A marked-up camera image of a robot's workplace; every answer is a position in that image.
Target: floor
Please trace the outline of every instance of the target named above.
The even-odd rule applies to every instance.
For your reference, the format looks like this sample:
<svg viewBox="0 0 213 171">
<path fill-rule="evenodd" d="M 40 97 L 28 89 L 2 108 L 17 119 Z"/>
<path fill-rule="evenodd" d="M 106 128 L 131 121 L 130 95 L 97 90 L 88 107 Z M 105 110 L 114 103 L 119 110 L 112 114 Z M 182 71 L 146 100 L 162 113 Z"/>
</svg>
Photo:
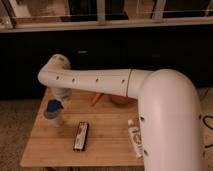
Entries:
<svg viewBox="0 0 213 171">
<path fill-rule="evenodd" d="M 213 88 L 199 89 L 204 114 L 212 115 Z M 0 171 L 44 171 L 44 168 L 21 168 L 19 162 L 32 129 L 41 99 L 0 101 Z M 205 144 L 213 143 L 212 130 L 204 127 Z M 209 168 L 213 171 L 213 148 L 206 150 Z M 74 171 L 141 171 L 141 167 L 86 167 Z"/>
</svg>

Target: carrot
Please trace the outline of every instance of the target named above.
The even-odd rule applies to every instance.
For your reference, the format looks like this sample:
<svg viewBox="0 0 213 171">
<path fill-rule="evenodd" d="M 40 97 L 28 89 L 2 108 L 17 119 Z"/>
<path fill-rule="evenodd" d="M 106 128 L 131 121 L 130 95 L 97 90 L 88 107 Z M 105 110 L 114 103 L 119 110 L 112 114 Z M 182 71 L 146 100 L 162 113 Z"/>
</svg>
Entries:
<svg viewBox="0 0 213 171">
<path fill-rule="evenodd" d="M 95 106 L 95 104 L 100 100 L 104 93 L 95 93 L 91 100 L 91 106 Z"/>
</svg>

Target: white bottle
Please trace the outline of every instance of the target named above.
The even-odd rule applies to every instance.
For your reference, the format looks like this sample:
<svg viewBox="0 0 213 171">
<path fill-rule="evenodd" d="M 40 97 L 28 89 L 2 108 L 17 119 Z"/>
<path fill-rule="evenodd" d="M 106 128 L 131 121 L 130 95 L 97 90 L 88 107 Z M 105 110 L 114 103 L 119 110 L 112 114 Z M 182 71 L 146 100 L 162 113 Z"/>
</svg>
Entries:
<svg viewBox="0 0 213 171">
<path fill-rule="evenodd" d="M 130 140 L 136 153 L 136 157 L 141 158 L 143 156 L 143 148 L 140 129 L 139 127 L 134 125 L 134 122 L 131 119 L 128 120 L 128 126 L 129 126 L 128 131 L 130 135 Z"/>
</svg>

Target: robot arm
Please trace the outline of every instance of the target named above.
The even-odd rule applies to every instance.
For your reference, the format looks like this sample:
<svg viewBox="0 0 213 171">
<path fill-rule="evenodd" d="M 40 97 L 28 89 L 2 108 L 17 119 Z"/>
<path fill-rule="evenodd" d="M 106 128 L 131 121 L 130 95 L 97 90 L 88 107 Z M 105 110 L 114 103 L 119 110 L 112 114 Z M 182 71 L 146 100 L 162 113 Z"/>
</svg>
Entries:
<svg viewBox="0 0 213 171">
<path fill-rule="evenodd" d="M 193 84 L 173 70 L 73 71 L 54 55 L 39 81 L 59 100 L 70 88 L 138 99 L 146 171 L 203 171 L 200 101 Z"/>
</svg>

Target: wooden table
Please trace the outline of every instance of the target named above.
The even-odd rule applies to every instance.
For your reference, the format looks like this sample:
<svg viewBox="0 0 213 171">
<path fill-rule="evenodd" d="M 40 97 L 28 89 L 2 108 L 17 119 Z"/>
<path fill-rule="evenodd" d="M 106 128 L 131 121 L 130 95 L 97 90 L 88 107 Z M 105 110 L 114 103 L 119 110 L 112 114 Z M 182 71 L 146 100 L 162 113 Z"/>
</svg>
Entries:
<svg viewBox="0 0 213 171">
<path fill-rule="evenodd" d="M 50 90 L 47 89 L 24 151 L 21 166 L 143 165 L 143 159 L 136 159 L 127 125 L 128 119 L 138 118 L 137 101 L 125 106 L 117 106 L 105 95 L 94 107 L 91 107 L 92 94 L 73 90 L 71 100 L 63 103 L 64 125 L 55 128 L 43 116 L 48 100 L 53 99 Z M 86 150 L 74 152 L 74 138 L 80 121 L 87 121 L 90 124 Z"/>
</svg>

